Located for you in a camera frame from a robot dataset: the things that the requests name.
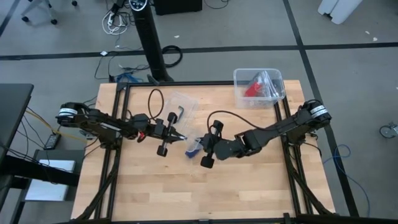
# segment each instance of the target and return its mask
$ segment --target wooden table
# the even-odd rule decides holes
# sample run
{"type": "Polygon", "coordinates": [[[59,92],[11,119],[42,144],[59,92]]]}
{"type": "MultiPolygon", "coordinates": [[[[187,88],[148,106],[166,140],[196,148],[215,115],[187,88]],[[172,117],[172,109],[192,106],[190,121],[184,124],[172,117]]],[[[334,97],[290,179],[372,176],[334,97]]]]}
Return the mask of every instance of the wooden table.
{"type": "MultiPolygon", "coordinates": [[[[153,88],[131,88],[128,108],[132,114],[148,113],[147,99],[153,88]]],[[[232,111],[264,127],[276,122],[274,108],[236,109],[233,86],[162,86],[159,89],[165,99],[177,91],[199,101],[192,125],[203,134],[207,116],[214,110],[232,111]]],[[[300,82],[286,80],[285,89],[293,114],[304,102],[300,82]]],[[[111,114],[115,91],[116,84],[102,84],[96,108],[111,114]]],[[[119,102],[120,117],[123,99],[119,102]]],[[[151,99],[154,113],[160,104],[160,97],[154,93],[151,99]]],[[[223,137],[228,139],[252,128],[228,114],[215,114],[211,123],[214,119],[224,123],[223,137]]],[[[307,141],[316,144],[310,137],[307,141]]],[[[151,138],[142,143],[123,141],[112,221],[279,218],[285,212],[294,217],[280,138],[271,140],[259,154],[216,161],[212,169],[200,166],[204,152],[188,159],[184,154],[185,142],[169,145],[167,157],[160,157],[156,154],[160,143],[151,138]]],[[[96,146],[89,147],[87,152],[96,146]]],[[[303,145],[301,152],[308,186],[327,209],[334,211],[319,152],[308,145],[303,145]]],[[[85,159],[72,218],[79,216],[97,193],[103,157],[104,149],[98,149],[85,159]]],[[[300,187],[298,194],[305,211],[300,187]]],[[[108,195],[105,195],[103,216],[107,204],[108,195]]]]}

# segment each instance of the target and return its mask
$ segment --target blue object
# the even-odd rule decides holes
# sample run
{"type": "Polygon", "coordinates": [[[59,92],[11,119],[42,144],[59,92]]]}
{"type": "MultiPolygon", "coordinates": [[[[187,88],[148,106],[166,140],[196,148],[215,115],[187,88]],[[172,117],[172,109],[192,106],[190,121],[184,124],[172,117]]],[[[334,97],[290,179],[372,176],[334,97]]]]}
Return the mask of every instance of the blue object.
{"type": "Polygon", "coordinates": [[[335,148],[334,153],[333,153],[333,157],[331,157],[331,158],[329,158],[329,159],[323,161],[322,163],[325,164],[325,163],[327,163],[329,160],[333,159],[334,162],[335,162],[335,164],[337,165],[337,168],[338,168],[342,173],[344,173],[344,175],[347,176],[347,178],[349,178],[351,181],[353,181],[356,185],[358,185],[358,186],[361,188],[361,190],[362,190],[363,193],[365,194],[366,201],[367,201],[367,203],[368,203],[368,210],[367,210],[367,212],[366,212],[366,216],[369,218],[369,217],[370,217],[370,214],[371,214],[371,203],[370,203],[370,201],[369,201],[368,194],[366,193],[365,189],[361,186],[361,184],[359,184],[359,183],[358,183],[357,181],[355,181],[352,177],[350,177],[346,172],[344,172],[343,169],[340,167],[340,165],[339,165],[339,164],[337,163],[337,161],[336,161],[336,158],[339,158],[339,157],[340,157],[340,158],[349,158],[349,156],[351,156],[351,149],[350,149],[347,145],[345,145],[345,144],[340,144],[340,145],[338,145],[338,146],[335,148]],[[345,147],[345,148],[348,149],[348,155],[346,155],[346,156],[337,156],[337,155],[336,155],[336,153],[337,153],[337,151],[338,151],[338,148],[341,147],[341,146],[343,146],[343,147],[345,147]]]}
{"type": "Polygon", "coordinates": [[[194,150],[192,152],[185,151],[185,155],[187,155],[188,158],[192,159],[192,158],[195,157],[195,155],[198,154],[198,152],[200,152],[200,149],[196,149],[196,150],[194,150]]]}
{"type": "Polygon", "coordinates": [[[131,72],[125,72],[125,73],[122,73],[122,74],[116,76],[116,82],[117,83],[120,82],[123,78],[127,78],[129,80],[128,81],[129,83],[144,82],[143,79],[134,77],[131,72]]]}

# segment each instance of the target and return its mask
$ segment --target clear plastic container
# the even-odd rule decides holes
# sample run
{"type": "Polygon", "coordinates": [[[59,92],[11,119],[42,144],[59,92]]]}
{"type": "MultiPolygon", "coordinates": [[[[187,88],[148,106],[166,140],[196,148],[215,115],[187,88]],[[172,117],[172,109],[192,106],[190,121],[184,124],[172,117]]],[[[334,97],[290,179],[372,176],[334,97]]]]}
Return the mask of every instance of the clear plastic container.
{"type": "Polygon", "coordinates": [[[175,130],[180,134],[186,135],[190,133],[190,126],[197,112],[198,104],[199,102],[196,99],[173,91],[166,99],[163,112],[159,118],[167,122],[169,113],[174,112],[178,118],[177,122],[173,124],[173,127],[175,127],[175,130]]]}
{"type": "Polygon", "coordinates": [[[274,68],[239,68],[234,71],[235,105],[237,108],[270,108],[285,98],[285,85],[282,74],[274,68]],[[254,82],[257,94],[247,96],[254,82]]]}

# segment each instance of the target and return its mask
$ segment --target black power supply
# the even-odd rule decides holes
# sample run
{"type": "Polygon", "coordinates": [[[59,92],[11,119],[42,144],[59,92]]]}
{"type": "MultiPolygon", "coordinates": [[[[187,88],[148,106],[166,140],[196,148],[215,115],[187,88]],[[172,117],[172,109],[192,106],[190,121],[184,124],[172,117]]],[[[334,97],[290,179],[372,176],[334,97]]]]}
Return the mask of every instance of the black power supply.
{"type": "Polygon", "coordinates": [[[50,137],[47,139],[47,142],[44,145],[44,150],[55,149],[58,142],[60,141],[60,138],[61,138],[60,134],[51,134],[50,137]]]}

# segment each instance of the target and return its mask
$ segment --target chair leg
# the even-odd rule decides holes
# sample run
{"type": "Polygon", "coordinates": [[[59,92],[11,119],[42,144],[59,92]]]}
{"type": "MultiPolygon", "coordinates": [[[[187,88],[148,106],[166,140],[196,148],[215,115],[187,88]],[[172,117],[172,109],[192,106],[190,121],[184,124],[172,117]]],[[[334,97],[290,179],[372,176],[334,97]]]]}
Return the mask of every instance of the chair leg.
{"type": "Polygon", "coordinates": [[[57,23],[57,20],[55,19],[53,10],[51,9],[52,7],[50,7],[51,6],[50,1],[44,0],[44,2],[47,5],[47,12],[48,12],[49,16],[51,17],[51,23],[55,25],[57,23]]]}
{"type": "Polygon", "coordinates": [[[36,8],[43,1],[44,0],[33,0],[31,3],[29,3],[29,5],[26,7],[26,9],[21,13],[21,15],[25,16],[29,11],[36,8]]]}

